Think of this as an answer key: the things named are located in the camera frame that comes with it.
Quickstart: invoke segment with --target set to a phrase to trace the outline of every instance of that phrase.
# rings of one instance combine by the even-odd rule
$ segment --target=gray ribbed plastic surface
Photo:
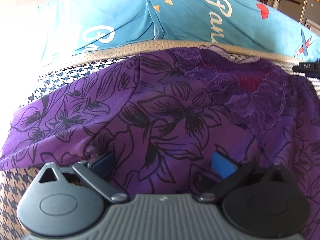
[[[26,236],[24,240],[39,240]],[[201,204],[190,194],[141,195],[113,205],[101,221],[81,235],[65,240],[267,240],[230,226],[218,208]],[[301,235],[278,240],[303,240]]]

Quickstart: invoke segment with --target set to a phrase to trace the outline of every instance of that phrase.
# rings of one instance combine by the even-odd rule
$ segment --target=blue pillow
[[[303,61],[320,55],[315,33],[255,0],[52,0],[39,12],[45,63],[153,39],[219,42]]]
[[[42,60],[154,39],[146,0],[52,0],[39,6]]]

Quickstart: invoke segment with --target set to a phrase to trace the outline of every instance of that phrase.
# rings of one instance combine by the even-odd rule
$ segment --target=beige mesh trim
[[[73,67],[73,66],[86,64],[92,61],[99,61],[99,60],[111,59],[116,57],[126,57],[126,56],[131,56],[131,55],[135,55],[143,52],[152,52],[152,51],[170,49],[170,48],[176,48],[176,47],[199,47],[201,45],[210,46],[212,44],[225,49],[229,53],[257,56],[257,57],[266,58],[266,59],[279,61],[279,62],[286,62],[286,63],[293,63],[293,64],[299,63],[299,60],[293,57],[279,55],[275,53],[267,53],[267,52],[253,50],[253,49],[245,49],[245,48],[234,46],[234,45],[226,45],[226,44],[203,42],[203,41],[152,40],[152,41],[144,41],[144,42],[128,44],[128,45],[124,45],[124,46],[113,48],[113,49],[103,49],[103,50],[90,51],[90,52],[74,55],[45,66],[45,72],[51,73],[52,71],[59,71],[59,70]]]

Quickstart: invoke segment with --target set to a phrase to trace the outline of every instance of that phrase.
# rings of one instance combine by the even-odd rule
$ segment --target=white cursive text
[[[217,0],[217,2],[213,2],[211,0],[205,0],[205,1],[207,3],[210,3],[210,4],[214,5],[214,6],[217,6],[219,8],[219,10],[221,11],[221,13],[225,17],[231,17],[232,7],[231,7],[231,4],[229,3],[228,0],[222,0],[228,6],[228,11],[227,12],[226,12],[226,7],[223,4],[220,3],[220,0]],[[222,18],[221,18],[221,16],[219,14],[217,14],[215,12],[209,12],[209,16],[210,16],[210,23],[211,23],[211,26],[212,26],[211,29],[213,31],[215,31],[214,33],[211,33],[211,40],[212,40],[212,42],[217,42],[214,37],[218,36],[218,37],[223,38],[224,34],[223,34],[223,29],[215,26],[214,24],[221,25],[222,24]]]
[[[98,50],[98,47],[97,45],[95,44],[89,44],[88,46],[85,46],[84,49],[82,50],[82,52],[88,52],[88,51],[95,51],[95,50]]]
[[[90,32],[94,32],[97,30],[107,30],[109,31],[109,36],[106,39],[103,39],[104,36],[106,36],[107,34],[105,33],[101,33],[101,32],[97,32],[96,36],[93,38],[88,38],[87,35]],[[112,28],[111,26],[107,26],[107,25],[98,25],[98,26],[94,26],[91,27],[89,29],[86,29],[83,34],[82,34],[82,39],[84,42],[91,42],[91,41],[95,41],[98,40],[101,43],[109,43],[110,41],[113,40],[113,38],[115,37],[115,29]]]

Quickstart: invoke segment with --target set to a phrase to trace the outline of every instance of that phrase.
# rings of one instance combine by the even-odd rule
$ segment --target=houndstooth fabric
[[[229,56],[233,60],[242,60],[247,57],[238,54],[229,54]],[[32,101],[39,99],[74,80],[97,72],[100,69],[124,59],[125,58],[123,57],[111,60],[101,60],[43,75],[39,78],[35,89],[30,93],[30,96],[22,102],[21,106],[26,106]],[[292,64],[290,63],[274,62],[274,64],[279,65],[289,74],[303,75],[302,73],[293,73]],[[320,97],[320,81],[314,78],[309,78],[309,80],[313,83],[316,92]],[[38,171],[39,170],[36,168],[30,168],[13,169],[2,173],[2,177],[0,177],[0,240],[17,240],[24,235],[24,231],[16,216],[16,208],[22,195]]]
[[[113,63],[120,62],[124,59],[125,57],[114,58],[110,60],[101,60],[40,76],[37,87],[35,87],[31,95],[28,96],[28,98],[26,98],[24,102],[22,102],[21,106],[26,106],[32,101],[35,101],[42,96],[65,86],[66,84],[70,84],[71,82],[81,77],[97,72],[105,67],[110,66]]]

